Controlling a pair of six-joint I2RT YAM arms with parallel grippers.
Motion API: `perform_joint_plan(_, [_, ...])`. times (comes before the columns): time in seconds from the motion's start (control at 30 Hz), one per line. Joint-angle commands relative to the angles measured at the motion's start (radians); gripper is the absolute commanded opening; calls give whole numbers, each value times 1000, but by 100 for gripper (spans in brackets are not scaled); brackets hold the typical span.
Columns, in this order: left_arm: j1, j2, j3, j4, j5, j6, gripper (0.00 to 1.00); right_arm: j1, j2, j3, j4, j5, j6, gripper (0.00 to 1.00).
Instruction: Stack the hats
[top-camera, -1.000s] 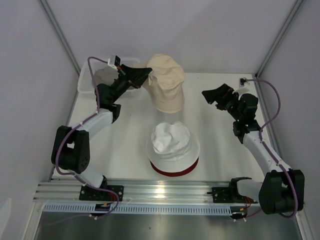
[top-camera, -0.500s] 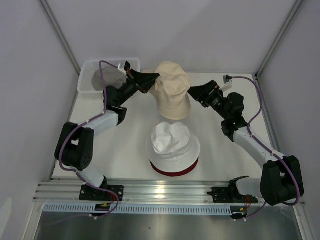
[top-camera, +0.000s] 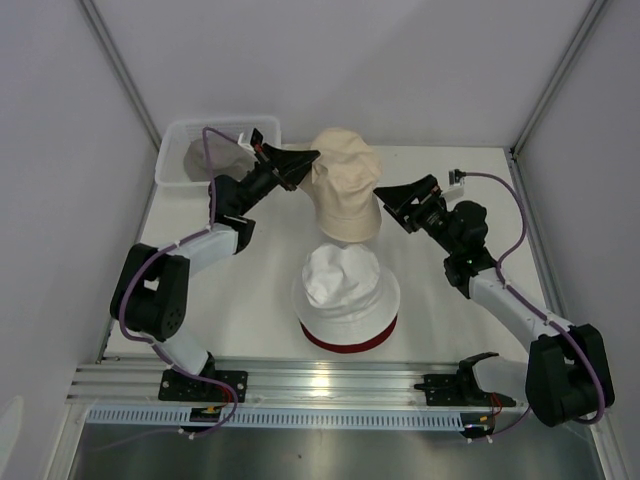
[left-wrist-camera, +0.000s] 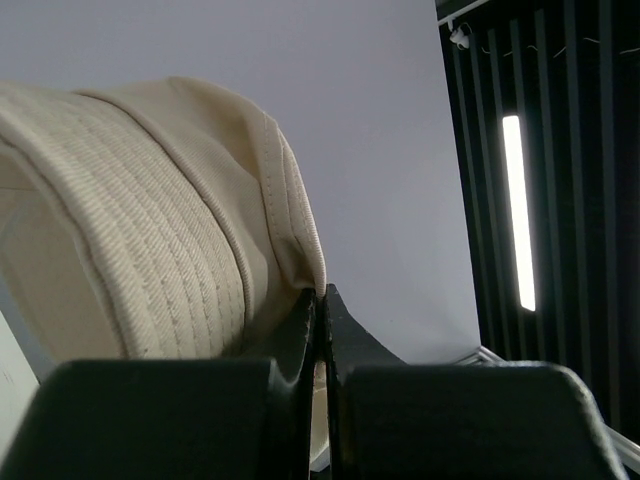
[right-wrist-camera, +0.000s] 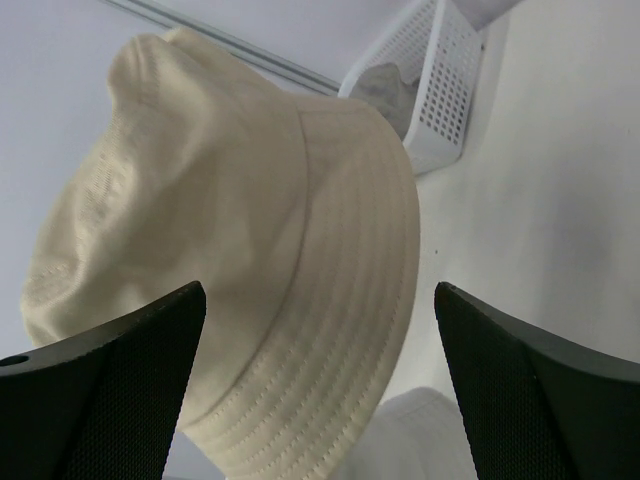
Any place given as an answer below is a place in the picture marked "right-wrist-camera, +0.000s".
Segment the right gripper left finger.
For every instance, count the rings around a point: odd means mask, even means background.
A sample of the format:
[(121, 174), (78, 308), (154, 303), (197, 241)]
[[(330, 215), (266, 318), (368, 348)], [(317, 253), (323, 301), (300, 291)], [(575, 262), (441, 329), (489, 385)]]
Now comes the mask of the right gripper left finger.
[(162, 478), (205, 315), (194, 281), (2, 359), (2, 478)]

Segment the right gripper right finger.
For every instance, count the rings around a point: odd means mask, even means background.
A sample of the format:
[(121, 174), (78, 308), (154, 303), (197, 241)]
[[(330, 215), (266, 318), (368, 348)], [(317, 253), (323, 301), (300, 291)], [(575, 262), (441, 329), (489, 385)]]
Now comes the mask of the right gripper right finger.
[(447, 282), (434, 308), (479, 478), (638, 478), (638, 364)]

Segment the white bucket hat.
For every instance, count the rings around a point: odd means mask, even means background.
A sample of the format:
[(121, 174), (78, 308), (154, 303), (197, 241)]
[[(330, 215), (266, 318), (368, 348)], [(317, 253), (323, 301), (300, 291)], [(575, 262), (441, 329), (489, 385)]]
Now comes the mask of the white bucket hat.
[(459, 407), (420, 387), (382, 404), (334, 471), (334, 480), (468, 480), (477, 477)]

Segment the beige bucket hat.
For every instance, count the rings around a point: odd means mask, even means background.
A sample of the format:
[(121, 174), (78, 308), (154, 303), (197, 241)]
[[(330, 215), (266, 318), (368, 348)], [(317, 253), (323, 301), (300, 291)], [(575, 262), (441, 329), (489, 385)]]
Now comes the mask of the beige bucket hat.
[(40, 229), (37, 345), (191, 281), (207, 316), (178, 426), (230, 479), (327, 479), (406, 338), (420, 225), (390, 124), (286, 92), (187, 29), (129, 40), (112, 118)]

